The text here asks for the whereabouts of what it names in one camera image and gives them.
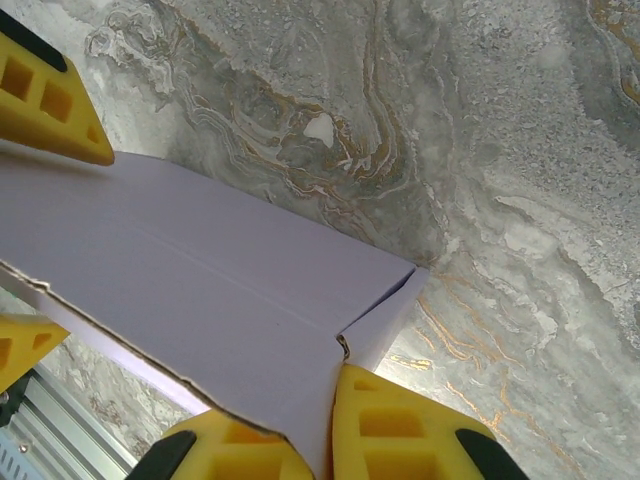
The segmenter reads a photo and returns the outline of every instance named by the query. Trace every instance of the marble surface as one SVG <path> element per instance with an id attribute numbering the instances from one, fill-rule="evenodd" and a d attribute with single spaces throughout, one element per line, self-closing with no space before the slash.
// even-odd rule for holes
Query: marble surface
<path id="1" fill-rule="evenodd" d="M 73 59 L 116 149 L 428 266 L 380 374 L 532 479 L 637 476 L 638 0 L 0 6 Z M 138 454 L 184 416 L 73 338 L 46 363 Z"/>

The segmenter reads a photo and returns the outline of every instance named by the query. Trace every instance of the cardboard box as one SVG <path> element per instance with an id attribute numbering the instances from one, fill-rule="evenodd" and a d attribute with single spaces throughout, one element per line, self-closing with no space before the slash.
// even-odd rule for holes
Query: cardboard box
<path id="1" fill-rule="evenodd" d="M 194 414 L 284 435 L 324 477 L 340 366 L 377 365 L 426 272 L 158 159 L 0 147 L 0 286 Z"/>

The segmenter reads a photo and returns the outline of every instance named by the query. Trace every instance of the marble veining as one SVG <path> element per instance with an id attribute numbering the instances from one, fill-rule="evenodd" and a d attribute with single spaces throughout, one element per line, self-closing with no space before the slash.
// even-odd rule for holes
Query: marble veining
<path id="1" fill-rule="evenodd" d="M 531 478 L 637 475 L 637 0 L 0 6 L 73 59 L 116 149 L 429 267 L 380 374 Z M 45 362 L 138 455 L 184 417 L 73 338 Z"/>

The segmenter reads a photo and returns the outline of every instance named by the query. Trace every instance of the gray marble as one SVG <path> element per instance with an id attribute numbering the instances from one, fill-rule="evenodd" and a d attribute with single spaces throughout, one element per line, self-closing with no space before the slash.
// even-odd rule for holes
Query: gray marble
<path id="1" fill-rule="evenodd" d="M 115 148 L 428 266 L 380 374 L 531 478 L 637 476 L 637 0 L 0 5 L 73 59 Z M 87 352 L 47 361 L 132 448 L 184 415 Z"/>

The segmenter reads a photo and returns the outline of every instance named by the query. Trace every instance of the white cardboard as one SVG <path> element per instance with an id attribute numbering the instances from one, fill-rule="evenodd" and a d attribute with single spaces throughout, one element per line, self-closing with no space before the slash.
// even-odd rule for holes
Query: white cardboard
<path id="1" fill-rule="evenodd" d="M 425 272 L 158 159 L 38 157 L 0 154 L 0 286 L 194 414 L 284 435 L 323 478 L 336 338 L 374 366 Z"/>

